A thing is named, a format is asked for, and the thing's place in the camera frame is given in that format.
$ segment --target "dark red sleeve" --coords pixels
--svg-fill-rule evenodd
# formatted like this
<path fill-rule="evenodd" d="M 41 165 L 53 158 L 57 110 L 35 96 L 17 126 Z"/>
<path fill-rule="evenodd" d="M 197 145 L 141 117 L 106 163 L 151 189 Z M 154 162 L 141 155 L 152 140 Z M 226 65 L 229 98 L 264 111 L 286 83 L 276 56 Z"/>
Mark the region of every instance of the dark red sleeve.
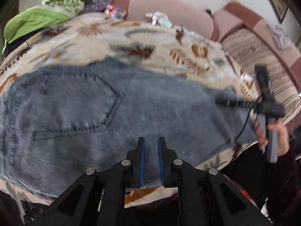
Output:
<path fill-rule="evenodd" d="M 278 221 L 301 200 L 298 165 L 293 149 L 278 157 L 275 164 L 267 163 L 266 172 L 268 214 L 272 221 Z"/>

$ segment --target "human hand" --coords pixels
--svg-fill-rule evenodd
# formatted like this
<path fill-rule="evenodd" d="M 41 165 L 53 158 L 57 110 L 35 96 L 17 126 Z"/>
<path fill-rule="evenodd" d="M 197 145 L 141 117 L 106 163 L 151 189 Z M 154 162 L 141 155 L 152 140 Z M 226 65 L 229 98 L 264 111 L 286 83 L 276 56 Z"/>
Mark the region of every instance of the human hand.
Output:
<path fill-rule="evenodd" d="M 261 129 L 258 120 L 255 120 L 255 128 L 256 128 L 256 135 L 258 138 L 258 148 L 263 150 L 264 147 L 268 144 L 268 139 L 265 136 L 264 131 Z M 290 145 L 288 143 L 288 131 L 285 125 L 283 125 L 279 121 L 274 121 L 268 124 L 268 129 L 270 131 L 275 131 L 279 133 L 279 143 L 278 143 L 278 154 L 277 156 L 285 155 Z"/>

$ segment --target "floral bedspread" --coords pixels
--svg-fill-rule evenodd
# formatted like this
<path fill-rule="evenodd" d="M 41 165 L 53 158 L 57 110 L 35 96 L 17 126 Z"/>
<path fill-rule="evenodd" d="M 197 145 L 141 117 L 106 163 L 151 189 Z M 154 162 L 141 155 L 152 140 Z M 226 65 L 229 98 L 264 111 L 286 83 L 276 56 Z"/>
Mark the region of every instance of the floral bedspread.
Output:
<path fill-rule="evenodd" d="M 253 82 L 244 81 L 245 73 L 219 43 L 201 36 L 192 37 L 180 26 L 166 29 L 140 21 L 118 21 L 102 13 L 77 16 L 39 32 L 19 46 L 0 66 L 0 96 L 20 76 L 40 67 L 55 64 L 84 66 L 108 56 L 212 88 L 232 87 L 237 95 L 250 101 L 258 97 Z M 225 150 L 197 168 L 221 169 L 248 146 L 244 144 L 239 150 Z M 33 203 L 51 203 L 5 179 L 0 180 L 0 189 Z M 126 196 L 125 206 L 150 203 L 176 192 L 177 189 L 162 186 L 138 189 Z"/>

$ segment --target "pocket stitching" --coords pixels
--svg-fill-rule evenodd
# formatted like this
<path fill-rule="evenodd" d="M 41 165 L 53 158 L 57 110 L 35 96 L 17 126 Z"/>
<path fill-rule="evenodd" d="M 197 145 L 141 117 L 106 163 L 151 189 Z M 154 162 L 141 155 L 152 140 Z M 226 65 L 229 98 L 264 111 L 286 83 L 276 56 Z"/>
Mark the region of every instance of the pocket stitching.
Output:
<path fill-rule="evenodd" d="M 33 131 L 32 132 L 32 139 L 33 140 L 40 140 L 44 138 L 51 138 L 51 137 L 65 137 L 65 136 L 73 136 L 73 135 L 80 135 L 80 134 L 85 134 L 85 133 L 95 133 L 95 132 L 100 132 L 102 130 L 105 130 L 116 110 L 118 109 L 118 106 L 121 102 L 122 99 L 122 94 L 120 92 L 117 92 L 114 87 L 109 84 L 107 81 L 105 81 L 103 78 L 100 77 L 99 74 L 95 74 L 92 72 L 59 72 L 59 73 L 54 73 L 54 72 L 44 72 L 44 75 L 71 75 L 71 76 L 79 76 L 79 77 L 95 77 L 98 78 L 104 85 L 108 86 L 111 91 L 113 92 L 114 96 L 114 104 L 112 105 L 112 108 L 106 117 L 106 119 L 102 123 L 98 123 L 99 126 L 91 126 L 87 128 L 81 128 L 81 129 L 47 129 L 46 131 Z"/>

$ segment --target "blue gripper pad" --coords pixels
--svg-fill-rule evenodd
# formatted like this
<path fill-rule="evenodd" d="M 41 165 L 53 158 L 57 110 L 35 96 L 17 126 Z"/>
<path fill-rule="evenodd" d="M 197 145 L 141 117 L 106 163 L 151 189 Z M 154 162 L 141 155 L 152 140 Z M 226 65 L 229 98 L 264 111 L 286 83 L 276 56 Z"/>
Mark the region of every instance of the blue gripper pad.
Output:
<path fill-rule="evenodd" d="M 160 167 L 160 176 L 161 176 L 161 182 L 162 186 L 165 186 L 165 179 L 164 179 L 164 163 L 163 163 L 163 156 L 162 156 L 162 147 L 161 147 L 161 141 L 160 138 L 158 139 L 158 156 L 159 156 L 159 167 Z"/>
<path fill-rule="evenodd" d="M 139 185 L 142 186 L 143 178 L 144 178 L 144 158 L 145 158 L 145 138 L 139 138 L 142 139 L 141 141 L 141 163 L 140 163 L 140 181 Z"/>

